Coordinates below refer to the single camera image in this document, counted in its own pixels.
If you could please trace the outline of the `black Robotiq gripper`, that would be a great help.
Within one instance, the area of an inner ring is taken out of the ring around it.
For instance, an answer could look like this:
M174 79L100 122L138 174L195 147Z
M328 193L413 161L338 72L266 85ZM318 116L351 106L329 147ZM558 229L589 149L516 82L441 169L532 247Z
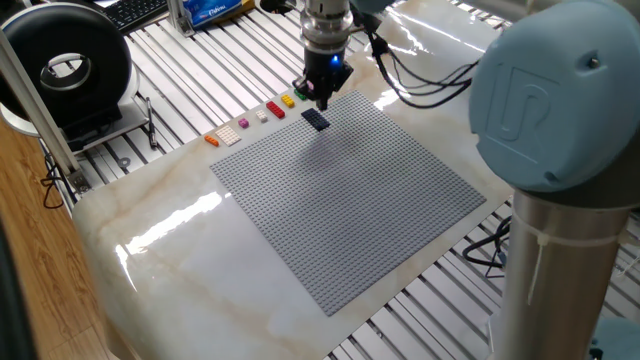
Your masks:
M314 101L318 109L325 111L330 98L353 73L353 67L345 60L343 50L322 54L306 49L304 60L304 75L292 82L293 88L306 99ZM321 97L316 91L322 91Z

